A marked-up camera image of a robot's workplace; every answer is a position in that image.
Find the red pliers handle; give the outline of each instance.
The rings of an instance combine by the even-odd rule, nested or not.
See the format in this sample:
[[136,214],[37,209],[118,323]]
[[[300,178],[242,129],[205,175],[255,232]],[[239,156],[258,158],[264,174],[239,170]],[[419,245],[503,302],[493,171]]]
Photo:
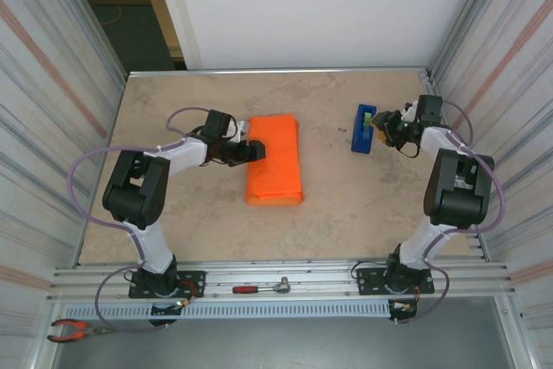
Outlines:
[[113,330],[110,328],[93,328],[86,321],[78,321],[74,319],[61,319],[54,321],[50,324],[52,327],[57,326],[73,326],[77,329],[77,332],[68,336],[52,336],[47,337],[48,340],[54,343],[69,343],[70,341],[83,340],[89,334],[104,334],[111,333]]

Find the purple cable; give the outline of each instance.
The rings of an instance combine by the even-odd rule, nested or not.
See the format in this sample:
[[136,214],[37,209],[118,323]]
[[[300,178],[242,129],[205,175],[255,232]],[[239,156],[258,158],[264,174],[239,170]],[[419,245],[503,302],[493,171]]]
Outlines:
[[175,127],[171,127],[169,125],[171,124],[171,120],[173,119],[174,116],[176,116],[177,114],[180,114],[182,112],[190,111],[190,110],[209,112],[209,110],[207,108],[202,108],[202,107],[184,107],[184,108],[181,108],[180,110],[175,111],[173,114],[171,114],[168,117],[167,122],[165,123],[165,128],[169,131],[173,131],[174,133],[179,133],[182,137],[185,137],[187,134],[184,131],[176,129]]
[[459,112],[461,113],[463,118],[465,118],[465,121],[467,121],[467,125],[468,125],[467,146],[470,146],[473,143],[473,140],[474,140],[474,127],[473,127],[473,122],[470,121],[470,117],[468,116],[467,112],[465,110],[463,110],[463,108],[460,105],[454,103],[453,101],[449,101],[447,99],[444,99],[443,103],[447,104],[447,105],[451,105],[452,107],[455,107],[457,110],[459,110]]
[[96,314],[98,315],[98,318],[107,326],[109,326],[110,328],[112,328],[113,330],[117,330],[117,331],[120,331],[120,332],[126,332],[126,333],[144,333],[144,332],[150,332],[150,331],[153,331],[153,330],[158,330],[160,328],[163,328],[163,326],[157,326],[157,327],[153,327],[153,328],[120,328],[118,326],[115,326],[114,324],[112,323],[109,323],[101,314],[100,312],[100,306],[99,306],[99,298],[100,298],[100,293],[102,291],[102,289],[104,288],[105,284],[108,282],[108,280],[110,278],[112,278],[113,276],[117,275],[119,272],[121,271],[124,271],[124,270],[138,270],[141,268],[142,266],[142,262],[144,261],[144,249],[142,248],[141,244],[140,244],[140,241],[138,240],[138,237],[134,234],[134,232],[132,232],[129,228],[123,226],[123,225],[119,225],[119,224],[114,224],[112,222],[107,222],[105,220],[101,220],[101,219],[98,219],[98,218],[94,218],[92,215],[90,215],[80,204],[79,202],[77,201],[77,198],[75,196],[75,193],[73,191],[73,176],[75,174],[75,170],[77,169],[77,167],[85,160],[87,159],[88,157],[91,157],[91,156],[94,156],[94,155],[97,155],[99,153],[107,153],[109,151],[125,151],[125,150],[128,150],[128,151],[143,151],[143,152],[148,152],[148,153],[157,153],[159,151],[166,151],[166,150],[172,150],[172,149],[176,149],[177,147],[180,147],[183,145],[183,141],[180,141],[180,142],[175,142],[175,143],[171,143],[171,144],[168,144],[167,146],[163,146],[163,147],[159,147],[159,148],[155,148],[155,149],[149,149],[149,148],[144,148],[144,147],[133,147],[133,146],[113,146],[113,147],[104,147],[102,149],[95,149],[95,150],[91,150],[87,153],[85,153],[84,155],[80,156],[77,158],[77,160],[75,160],[73,162],[73,164],[71,165],[71,168],[69,169],[69,174],[67,175],[67,192],[69,193],[69,199],[71,200],[71,202],[75,205],[75,207],[77,208],[77,210],[86,218],[88,218],[88,220],[90,220],[91,222],[93,222],[94,224],[98,224],[98,225],[103,225],[103,226],[109,226],[111,228],[115,228],[115,229],[120,229],[122,231],[125,231],[127,233],[129,233],[130,237],[132,238],[132,240],[134,241],[135,243],[135,246],[137,247],[137,251],[138,251],[138,256],[140,257],[140,263],[138,265],[128,265],[128,266],[125,266],[124,268],[121,268],[117,271],[114,271],[112,272],[111,274],[109,274],[105,279],[104,281],[102,281],[102,283],[100,283],[100,285],[98,286],[98,290],[96,291],[96,296],[94,297],[94,309],[96,310]]
[[467,146],[465,146],[463,143],[461,143],[460,141],[458,141],[452,134],[449,134],[447,133],[446,134],[446,138],[456,147],[460,148],[462,151],[465,151],[467,152],[471,157],[474,158],[474,160],[476,160],[476,162],[479,163],[479,165],[484,169],[484,171],[490,176],[490,178],[492,179],[492,182],[493,182],[493,185],[495,186],[495,188],[497,189],[498,191],[498,196],[499,196],[499,213],[498,213],[498,217],[495,219],[494,222],[492,222],[490,225],[487,225],[487,226],[484,226],[483,228],[480,228],[478,230],[474,230],[474,229],[460,229],[460,228],[454,228],[454,229],[448,229],[447,231],[445,231],[444,233],[441,233],[440,235],[438,235],[436,238],[434,238],[434,240],[429,244],[429,246],[426,247],[426,249],[424,250],[423,252],[423,258],[424,258],[424,263],[431,269],[431,270],[436,270],[440,273],[443,274],[443,276],[445,277],[446,279],[446,286],[445,288],[443,289],[443,292],[442,292],[442,295],[440,296],[440,298],[438,298],[434,304],[432,304],[429,308],[427,308],[426,310],[424,310],[421,314],[418,314],[418,315],[415,315],[414,317],[411,317],[410,319],[405,319],[405,320],[402,320],[402,321],[399,321],[398,323],[401,323],[401,324],[405,324],[405,323],[410,323],[412,321],[416,321],[416,320],[419,320],[419,319],[422,319],[424,316],[426,315],[429,315],[430,313],[432,313],[434,310],[436,310],[440,304],[442,304],[442,302],[445,300],[446,298],[446,295],[448,294],[449,292],[449,285],[450,285],[450,281],[449,281],[449,275],[448,273],[443,269],[443,268],[440,268],[440,267],[436,267],[435,265],[431,264],[427,257],[428,255],[430,254],[430,252],[432,251],[432,248],[434,248],[436,246],[436,244],[438,242],[440,242],[445,235],[449,235],[451,233],[483,233],[483,232],[489,232],[491,231],[492,229],[494,229],[497,225],[499,225],[499,223],[501,223],[501,221],[503,220],[503,218],[505,217],[505,211],[506,211],[506,198],[505,198],[505,192],[503,191],[503,188],[501,187],[501,183],[499,182],[499,179],[498,177],[493,173],[493,170],[487,165],[487,163],[485,163],[482,158],[480,156],[478,156],[476,153],[474,153],[472,150],[470,150]]

